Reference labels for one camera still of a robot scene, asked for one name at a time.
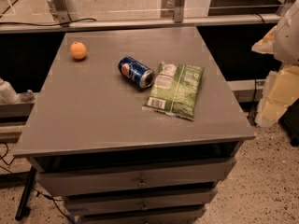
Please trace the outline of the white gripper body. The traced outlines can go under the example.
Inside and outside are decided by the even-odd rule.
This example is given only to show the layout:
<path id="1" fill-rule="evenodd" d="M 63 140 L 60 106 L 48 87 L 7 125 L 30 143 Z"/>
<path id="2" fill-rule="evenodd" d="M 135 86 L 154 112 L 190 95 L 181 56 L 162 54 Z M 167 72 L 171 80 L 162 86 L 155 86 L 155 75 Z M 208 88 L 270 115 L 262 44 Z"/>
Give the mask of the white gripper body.
<path id="1" fill-rule="evenodd" d="M 255 123 L 260 127 L 276 124 L 288 107 L 299 99 L 299 44 L 291 32 L 283 32 L 274 26 L 251 48 L 257 53 L 271 54 L 281 62 L 277 72 L 269 72 L 263 86 L 255 117 Z"/>

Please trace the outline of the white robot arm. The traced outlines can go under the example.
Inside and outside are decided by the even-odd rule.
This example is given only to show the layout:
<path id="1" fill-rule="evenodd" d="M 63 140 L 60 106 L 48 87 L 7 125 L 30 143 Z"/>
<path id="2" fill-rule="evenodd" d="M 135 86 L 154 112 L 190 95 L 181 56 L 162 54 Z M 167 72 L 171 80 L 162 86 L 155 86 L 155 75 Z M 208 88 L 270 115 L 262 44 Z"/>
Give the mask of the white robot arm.
<path id="1" fill-rule="evenodd" d="M 271 127 L 299 99 L 299 0 L 251 50 L 281 62 L 279 71 L 266 78 L 255 118 L 258 126 Z"/>

